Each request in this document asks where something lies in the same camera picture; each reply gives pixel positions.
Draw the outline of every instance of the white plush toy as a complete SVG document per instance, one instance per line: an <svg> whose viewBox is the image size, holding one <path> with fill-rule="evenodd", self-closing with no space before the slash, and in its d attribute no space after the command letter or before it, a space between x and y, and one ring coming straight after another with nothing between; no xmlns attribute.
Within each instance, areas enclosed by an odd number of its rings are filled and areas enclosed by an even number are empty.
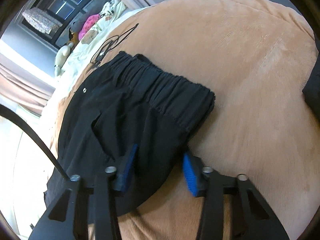
<svg viewBox="0 0 320 240"><path fill-rule="evenodd" d="M66 62L67 58L69 57L72 47L73 47L73 42L61 47L61 49L58 50L57 55L54 59L54 75L55 75L55 77L59 77L63 74L61 72L61 68L63 67L64 63Z"/></svg>

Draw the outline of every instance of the tan fleece blanket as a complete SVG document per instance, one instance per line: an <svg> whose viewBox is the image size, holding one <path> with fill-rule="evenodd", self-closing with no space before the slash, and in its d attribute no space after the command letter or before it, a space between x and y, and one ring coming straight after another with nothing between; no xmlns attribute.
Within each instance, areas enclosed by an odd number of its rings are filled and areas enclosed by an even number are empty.
<svg viewBox="0 0 320 240"><path fill-rule="evenodd" d="M110 36L137 23L102 63L121 50L141 53L214 91L215 108L189 142L192 152L222 174L247 174L297 239L320 205L320 128L301 93L317 57L308 23L267 0L172 0L130 17ZM60 102L55 152L64 111L92 71L89 65ZM202 201L188 192L177 164L151 198L119 218L122 237L193 240ZM225 204L228 239L228 198Z"/></svg>

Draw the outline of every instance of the silver bolt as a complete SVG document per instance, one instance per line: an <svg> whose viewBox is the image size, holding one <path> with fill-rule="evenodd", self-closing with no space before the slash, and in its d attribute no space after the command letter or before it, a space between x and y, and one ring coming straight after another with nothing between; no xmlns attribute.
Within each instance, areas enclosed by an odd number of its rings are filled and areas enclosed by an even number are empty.
<svg viewBox="0 0 320 240"><path fill-rule="evenodd" d="M248 179L248 176L245 174L239 174L238 179L241 181L246 181Z"/></svg>
<svg viewBox="0 0 320 240"><path fill-rule="evenodd" d="M202 172L203 172L203 173L211 173L211 172L213 172L213 168L211 168L211 167L209 167L209 166L204 166L204 167L202 168Z"/></svg>
<svg viewBox="0 0 320 240"><path fill-rule="evenodd" d="M109 166L109 167L106 167L106 169L104 170L106 173L113 173L113 172L116 172L117 171L117 168L114 167L114 166Z"/></svg>
<svg viewBox="0 0 320 240"><path fill-rule="evenodd" d="M78 181L79 179L80 179L80 175L77 175L77 174L72 175L72 176L70 177L70 180L71 180L71 181Z"/></svg>

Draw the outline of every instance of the wall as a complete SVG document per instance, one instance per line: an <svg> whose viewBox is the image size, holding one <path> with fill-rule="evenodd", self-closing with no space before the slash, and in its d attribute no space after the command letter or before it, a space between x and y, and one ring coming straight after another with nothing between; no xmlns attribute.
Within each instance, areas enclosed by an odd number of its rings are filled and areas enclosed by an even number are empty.
<svg viewBox="0 0 320 240"><path fill-rule="evenodd" d="M27 61L54 77L56 52L11 22L1 39Z"/></svg>

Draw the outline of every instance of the blue rubber tip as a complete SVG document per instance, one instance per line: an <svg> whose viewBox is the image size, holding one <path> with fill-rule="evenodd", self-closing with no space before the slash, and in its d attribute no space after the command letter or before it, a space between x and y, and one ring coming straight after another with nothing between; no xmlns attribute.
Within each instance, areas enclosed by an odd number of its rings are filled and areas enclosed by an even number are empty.
<svg viewBox="0 0 320 240"><path fill-rule="evenodd" d="M198 195L197 179L192 169L191 161L187 153L183 156L182 170L184 178L186 179L188 189L192 193L193 197Z"/></svg>

